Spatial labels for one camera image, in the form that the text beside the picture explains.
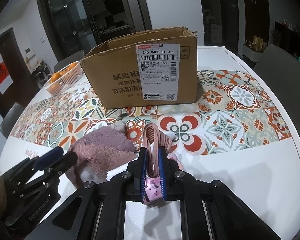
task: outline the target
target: blue gripper pad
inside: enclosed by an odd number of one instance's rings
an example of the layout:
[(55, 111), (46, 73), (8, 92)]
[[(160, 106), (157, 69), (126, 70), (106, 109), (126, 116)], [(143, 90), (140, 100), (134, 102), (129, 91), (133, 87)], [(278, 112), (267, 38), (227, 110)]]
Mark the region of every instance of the blue gripper pad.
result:
[(145, 150), (145, 156), (143, 158), (143, 165), (142, 165), (142, 177), (140, 180), (140, 189), (141, 189), (141, 199), (143, 199), (145, 192), (146, 192), (146, 172), (147, 172), (147, 158), (148, 158), (148, 152)]
[(161, 186), (161, 195), (164, 200), (167, 197), (167, 190), (166, 190), (166, 179), (163, 171), (163, 164), (162, 164), (162, 156), (161, 156), (161, 149), (158, 149), (158, 164), (159, 164), (159, 176), (160, 176), (160, 186)]
[(63, 156), (63, 149), (59, 146), (48, 151), (42, 155), (34, 164), (34, 169), (38, 171), (43, 171), (45, 168), (49, 167), (56, 160)]

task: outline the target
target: pink towel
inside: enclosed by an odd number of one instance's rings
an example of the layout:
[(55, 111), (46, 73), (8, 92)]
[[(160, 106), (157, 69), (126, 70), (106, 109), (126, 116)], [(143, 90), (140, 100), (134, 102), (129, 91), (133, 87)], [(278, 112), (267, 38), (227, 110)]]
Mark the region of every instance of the pink towel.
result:
[(68, 151), (77, 153), (78, 161), (66, 172), (66, 176), (77, 188), (83, 184), (80, 171), (89, 167), (98, 176), (136, 158), (132, 141), (109, 126), (101, 127), (77, 140)]

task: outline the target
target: metal bolt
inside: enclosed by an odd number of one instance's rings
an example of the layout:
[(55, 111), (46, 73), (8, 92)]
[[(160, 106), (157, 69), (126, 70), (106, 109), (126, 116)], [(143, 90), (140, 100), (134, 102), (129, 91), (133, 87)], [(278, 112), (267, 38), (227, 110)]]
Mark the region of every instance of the metal bolt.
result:
[(183, 177), (185, 173), (183, 171), (176, 171), (175, 175), (179, 178)]
[(121, 176), (124, 178), (128, 178), (131, 176), (131, 172), (130, 171), (124, 171), (123, 173), (121, 173)]
[(212, 182), (212, 185), (215, 186), (215, 187), (221, 187), (222, 186), (222, 182), (220, 180), (214, 180)]
[(94, 186), (94, 182), (89, 180), (89, 181), (86, 181), (83, 185), (85, 188), (92, 188)]

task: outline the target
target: chair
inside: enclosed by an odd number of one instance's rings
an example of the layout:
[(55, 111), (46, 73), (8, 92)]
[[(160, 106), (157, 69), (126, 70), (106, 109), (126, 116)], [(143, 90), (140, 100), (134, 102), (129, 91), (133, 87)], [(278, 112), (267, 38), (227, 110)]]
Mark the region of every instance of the chair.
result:
[(279, 99), (300, 136), (300, 63), (271, 44), (253, 70)]
[(58, 72), (60, 69), (64, 68), (65, 66), (68, 66), (72, 62), (79, 61), (85, 55), (86, 55), (85, 52), (83, 50), (80, 50), (80, 51), (72, 54), (71, 56), (61, 60), (54, 66), (54, 72)]
[(0, 132), (5, 138), (8, 138), (9, 134), (12, 131), (13, 126), (18, 121), (18, 118), (21, 116), (24, 111), (24, 107), (19, 103), (14, 103), (11, 107), (5, 118), (0, 124)]

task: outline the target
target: tablecloth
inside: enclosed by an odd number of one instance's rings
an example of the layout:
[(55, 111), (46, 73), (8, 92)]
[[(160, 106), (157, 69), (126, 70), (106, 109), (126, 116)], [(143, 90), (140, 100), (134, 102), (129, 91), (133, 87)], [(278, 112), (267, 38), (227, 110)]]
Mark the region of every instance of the tablecloth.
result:
[(250, 74), (241, 71), (198, 71), (198, 101), (181, 105), (106, 109), (88, 82), (83, 88), (80, 85), (29, 105), (10, 135), (68, 150), (78, 138), (127, 113), (123, 119), (126, 136), (136, 151), (142, 145), (142, 129), (149, 122), (162, 131), (174, 132), (174, 151), (191, 155), (247, 149), (291, 137), (267, 93)]

